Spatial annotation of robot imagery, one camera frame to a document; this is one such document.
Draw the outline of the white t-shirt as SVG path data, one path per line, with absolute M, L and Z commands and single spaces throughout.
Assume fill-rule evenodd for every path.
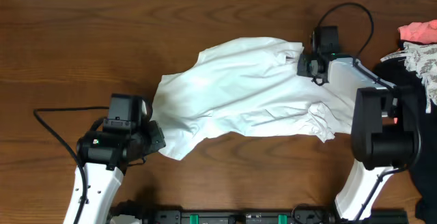
M 153 119 L 162 155 L 181 160 L 198 143 L 229 132 L 246 137 L 348 134 L 354 104 L 329 85 L 298 76 L 300 42 L 238 38 L 200 52 L 185 72 L 162 77 Z

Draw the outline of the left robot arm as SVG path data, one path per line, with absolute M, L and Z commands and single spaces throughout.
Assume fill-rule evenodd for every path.
M 111 96 L 107 116 L 77 141 L 79 165 L 64 223 L 106 223 L 127 168 L 142 165 L 147 155 L 166 146 L 152 114 L 151 104 L 140 96 Z

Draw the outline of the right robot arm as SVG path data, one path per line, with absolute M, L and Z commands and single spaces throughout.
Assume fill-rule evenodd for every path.
M 363 223 L 387 180 L 419 159 L 422 143 L 417 99 L 366 69 L 351 56 L 302 55 L 297 73 L 328 85 L 354 103 L 351 147 L 354 164 L 335 198 L 336 223 Z

